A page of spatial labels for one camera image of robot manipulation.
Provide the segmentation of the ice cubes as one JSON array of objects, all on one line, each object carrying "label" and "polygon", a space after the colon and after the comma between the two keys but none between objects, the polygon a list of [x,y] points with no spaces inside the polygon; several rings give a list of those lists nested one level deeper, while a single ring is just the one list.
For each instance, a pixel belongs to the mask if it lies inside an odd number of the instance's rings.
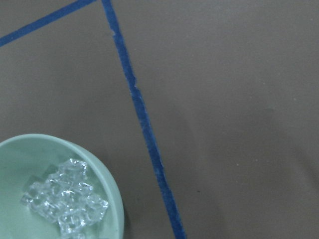
[{"label": "ice cubes", "polygon": [[88,164],[70,158],[44,181],[35,181],[20,202],[50,223],[58,223],[63,239],[84,239],[85,229],[99,223],[109,202],[87,183]]}]

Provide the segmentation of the light green bowl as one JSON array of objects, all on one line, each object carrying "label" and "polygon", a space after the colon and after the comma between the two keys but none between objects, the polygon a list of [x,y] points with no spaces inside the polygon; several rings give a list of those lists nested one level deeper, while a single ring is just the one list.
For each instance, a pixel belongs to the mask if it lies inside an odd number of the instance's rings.
[{"label": "light green bowl", "polygon": [[3,239],[121,239],[124,208],[106,166],[84,148],[49,135],[0,144]]}]

